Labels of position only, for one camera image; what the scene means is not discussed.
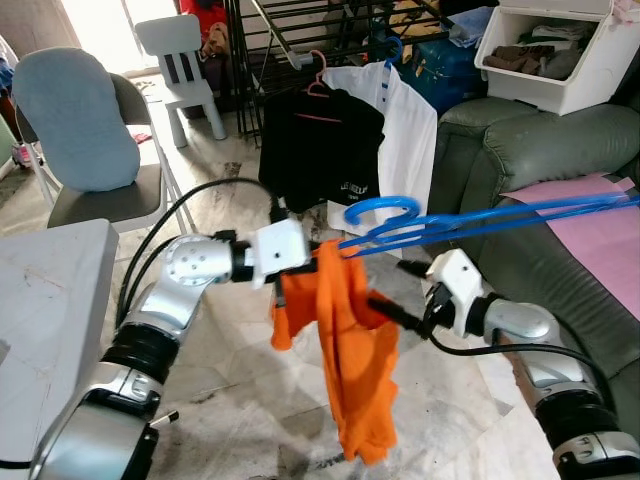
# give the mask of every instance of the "wall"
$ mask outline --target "wall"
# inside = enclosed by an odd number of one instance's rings
[[[0,0],[0,35],[18,57],[49,47],[79,47],[60,0]]]

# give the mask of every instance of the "white plastic chair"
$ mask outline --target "white plastic chair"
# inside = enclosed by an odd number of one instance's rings
[[[148,125],[151,128],[158,163],[142,165],[133,184],[107,192],[81,193],[64,186],[60,187],[47,173],[45,166],[41,166],[38,162],[33,147],[33,144],[38,141],[38,136],[18,105],[16,120],[29,154],[31,168],[36,174],[45,201],[51,209],[48,228],[94,218],[106,218],[118,233],[146,228],[155,225],[167,211],[167,194],[173,202],[182,196],[167,157],[158,141],[158,135],[144,97],[126,78],[114,73],[111,73],[110,76],[123,123],[126,125]],[[192,231],[196,232],[193,217],[187,206],[183,205],[180,210],[184,212]],[[187,234],[188,231],[180,210],[176,212],[178,226],[182,234]]]
[[[169,115],[175,146],[181,148],[187,145],[187,137],[178,116],[178,108],[197,105],[202,105],[204,108],[211,123],[214,138],[216,140],[226,138],[227,134],[220,114],[213,101],[213,92],[207,81],[202,78],[196,58],[196,51],[201,46],[198,18],[195,15],[159,18],[138,23],[135,30],[146,52],[158,57],[167,87],[162,97]],[[180,54],[189,59],[189,67],[193,74],[192,81],[187,81],[187,73]],[[173,60],[178,83],[174,83],[171,78],[165,56],[171,56]]]

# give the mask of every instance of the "pink cloth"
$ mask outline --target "pink cloth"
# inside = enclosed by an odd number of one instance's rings
[[[152,138],[148,133],[134,133],[132,137],[138,145],[146,142],[147,140],[151,140]]]
[[[633,0],[615,0],[613,3],[613,16],[626,25],[633,23],[629,10],[635,5]]]
[[[631,186],[629,179],[615,184],[602,174],[593,174],[574,180],[538,183],[503,195],[530,204],[619,193]],[[640,209],[629,207],[551,220],[547,224],[575,259],[640,321]]]

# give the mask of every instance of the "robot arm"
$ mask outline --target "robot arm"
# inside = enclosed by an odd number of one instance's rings
[[[302,228],[291,219],[258,230],[249,242],[176,239],[158,282],[140,295],[91,379],[40,442],[30,480],[145,479],[158,440],[152,419],[205,289],[228,281],[260,286],[270,275],[309,261]],[[425,317],[400,323],[423,338],[434,340],[439,324],[492,344],[562,346],[558,324],[546,310],[483,298],[481,276],[461,250],[441,255],[422,273],[434,282]],[[389,305],[374,306],[398,313]],[[563,480],[638,478],[640,447],[620,431],[577,360],[541,351],[509,358]]]
[[[259,287],[310,257],[292,219],[257,230],[248,242],[177,238],[159,280],[140,295],[89,382],[40,442],[30,480],[145,479],[158,441],[152,419],[205,289],[228,281]]]
[[[437,342],[432,332],[441,325],[461,337],[484,336],[493,345],[564,346],[558,322],[544,308],[497,296],[483,298],[480,273],[462,250],[440,255],[426,277],[433,286],[427,293],[425,317],[400,322],[423,338]],[[640,447],[620,430],[581,363],[547,351],[507,356],[563,480],[640,478]]]

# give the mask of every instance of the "black t-shirt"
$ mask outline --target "black t-shirt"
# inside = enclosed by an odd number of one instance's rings
[[[380,195],[384,116],[344,90],[322,93],[329,97],[287,90],[264,106],[259,179],[296,213],[325,200],[350,205]]]

